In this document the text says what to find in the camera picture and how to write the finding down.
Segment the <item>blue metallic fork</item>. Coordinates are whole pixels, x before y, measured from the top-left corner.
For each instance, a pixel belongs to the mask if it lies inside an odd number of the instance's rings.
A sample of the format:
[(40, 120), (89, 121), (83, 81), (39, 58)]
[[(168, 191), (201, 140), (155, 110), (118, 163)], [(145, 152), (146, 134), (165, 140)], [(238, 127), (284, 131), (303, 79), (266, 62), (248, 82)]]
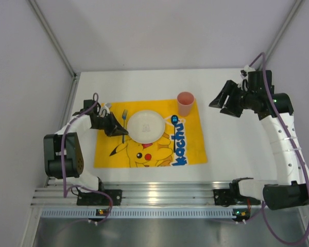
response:
[[(122, 113), (122, 119), (123, 119), (123, 127), (125, 128), (126, 126), (126, 118), (127, 118), (127, 114), (128, 114), (128, 110), (124, 109), (123, 113)], [(125, 136), (122, 136), (122, 143), (125, 143)]]

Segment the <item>cream round plate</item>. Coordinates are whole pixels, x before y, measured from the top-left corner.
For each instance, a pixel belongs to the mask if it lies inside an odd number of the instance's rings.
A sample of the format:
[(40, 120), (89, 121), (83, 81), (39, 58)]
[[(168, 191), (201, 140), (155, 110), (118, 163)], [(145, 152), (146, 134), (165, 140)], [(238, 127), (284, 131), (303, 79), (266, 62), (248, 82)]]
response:
[(149, 144), (159, 140), (165, 131), (163, 117), (151, 110), (134, 113), (127, 122), (129, 137), (140, 144)]

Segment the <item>orange plastic cup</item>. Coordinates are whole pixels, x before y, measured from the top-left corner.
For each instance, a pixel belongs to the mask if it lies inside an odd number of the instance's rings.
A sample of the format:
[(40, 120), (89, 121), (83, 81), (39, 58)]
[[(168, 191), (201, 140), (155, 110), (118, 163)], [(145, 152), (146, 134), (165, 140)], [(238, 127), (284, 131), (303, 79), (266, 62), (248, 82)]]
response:
[(194, 100), (194, 95), (190, 92), (181, 92), (178, 94), (177, 103), (180, 116), (186, 117), (190, 114)]

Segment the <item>blue metallic spoon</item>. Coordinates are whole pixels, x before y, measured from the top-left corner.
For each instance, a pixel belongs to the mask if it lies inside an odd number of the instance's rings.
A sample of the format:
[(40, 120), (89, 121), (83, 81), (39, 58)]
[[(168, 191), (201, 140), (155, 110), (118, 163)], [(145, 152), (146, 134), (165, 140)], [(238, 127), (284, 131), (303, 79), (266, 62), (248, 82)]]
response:
[(172, 115), (171, 116), (171, 123), (174, 126), (174, 146), (173, 146), (173, 152), (176, 153), (176, 139), (175, 139), (175, 135), (176, 135), (176, 125), (179, 122), (179, 118), (177, 115)]

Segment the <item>yellow Pikachu cloth placemat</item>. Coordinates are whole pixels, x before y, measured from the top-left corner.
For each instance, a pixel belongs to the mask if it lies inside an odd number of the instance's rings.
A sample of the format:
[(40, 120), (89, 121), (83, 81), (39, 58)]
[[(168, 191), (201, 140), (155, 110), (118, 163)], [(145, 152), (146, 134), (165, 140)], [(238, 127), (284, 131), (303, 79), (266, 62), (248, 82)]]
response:
[(129, 118), (138, 111), (151, 110), (159, 113), (165, 120), (164, 134), (159, 140), (149, 144), (140, 144), (125, 136), (123, 144), (122, 136), (107, 137), (103, 131), (98, 131), (93, 162), (95, 168), (184, 166), (208, 161), (196, 104), (187, 117), (178, 117), (176, 153), (173, 152), (174, 126), (171, 123), (171, 116), (178, 113), (176, 100), (115, 102), (111, 111), (121, 125), (124, 109), (128, 110), (126, 125)]

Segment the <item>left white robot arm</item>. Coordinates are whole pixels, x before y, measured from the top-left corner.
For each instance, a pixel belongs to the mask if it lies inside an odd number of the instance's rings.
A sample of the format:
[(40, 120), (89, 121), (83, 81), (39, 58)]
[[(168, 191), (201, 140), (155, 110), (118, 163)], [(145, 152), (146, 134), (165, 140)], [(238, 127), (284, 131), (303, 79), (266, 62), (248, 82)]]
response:
[(102, 110), (98, 101), (88, 99), (61, 130), (43, 139), (45, 173), (62, 181), (64, 197), (72, 188), (100, 195), (105, 193), (100, 178), (84, 169), (79, 137), (90, 129), (102, 130), (107, 137), (128, 134), (112, 112)]

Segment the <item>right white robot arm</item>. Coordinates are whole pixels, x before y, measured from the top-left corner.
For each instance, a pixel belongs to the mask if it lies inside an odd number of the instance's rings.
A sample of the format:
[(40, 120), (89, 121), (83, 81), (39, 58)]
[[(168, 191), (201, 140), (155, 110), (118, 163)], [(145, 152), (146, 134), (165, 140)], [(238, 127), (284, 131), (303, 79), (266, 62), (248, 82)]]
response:
[(252, 110), (269, 138), (277, 171), (277, 182), (240, 178), (230, 184), (237, 200), (254, 198), (264, 201), (271, 210), (309, 204), (309, 171), (305, 180), (298, 156), (301, 155), (294, 126), (294, 109), (286, 93), (275, 93), (272, 72), (242, 72), (241, 84), (228, 80), (218, 96), (209, 104), (220, 112), (240, 117)]

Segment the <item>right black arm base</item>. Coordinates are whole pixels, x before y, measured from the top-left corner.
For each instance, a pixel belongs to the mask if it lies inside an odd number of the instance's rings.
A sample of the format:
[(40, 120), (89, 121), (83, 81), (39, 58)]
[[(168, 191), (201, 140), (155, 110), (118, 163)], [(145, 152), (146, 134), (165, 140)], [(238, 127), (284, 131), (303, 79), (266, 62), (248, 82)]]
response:
[(260, 205), (260, 200), (252, 197), (242, 196), (239, 192), (241, 179), (229, 183), (228, 189), (214, 189), (214, 202), (216, 206), (228, 207), (232, 205)]

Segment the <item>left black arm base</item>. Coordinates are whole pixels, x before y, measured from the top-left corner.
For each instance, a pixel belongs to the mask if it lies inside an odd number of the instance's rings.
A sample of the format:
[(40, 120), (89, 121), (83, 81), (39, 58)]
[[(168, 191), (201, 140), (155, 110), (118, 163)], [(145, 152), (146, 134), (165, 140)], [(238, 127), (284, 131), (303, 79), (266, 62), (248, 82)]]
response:
[(94, 192), (79, 192), (77, 205), (78, 206), (120, 206), (122, 201), (123, 191), (120, 189), (106, 189), (104, 191), (111, 199)]

